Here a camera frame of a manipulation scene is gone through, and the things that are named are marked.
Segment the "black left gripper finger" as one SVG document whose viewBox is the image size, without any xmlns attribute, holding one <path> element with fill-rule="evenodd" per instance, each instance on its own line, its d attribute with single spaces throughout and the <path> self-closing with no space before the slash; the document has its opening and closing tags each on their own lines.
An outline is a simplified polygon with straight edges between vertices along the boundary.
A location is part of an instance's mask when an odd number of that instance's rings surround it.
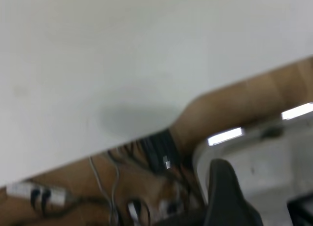
<svg viewBox="0 0 313 226">
<path fill-rule="evenodd" d="M 224 159 L 210 163 L 208 209 L 205 226 L 262 226 L 258 211 L 246 201 L 231 164 Z"/>
</svg>

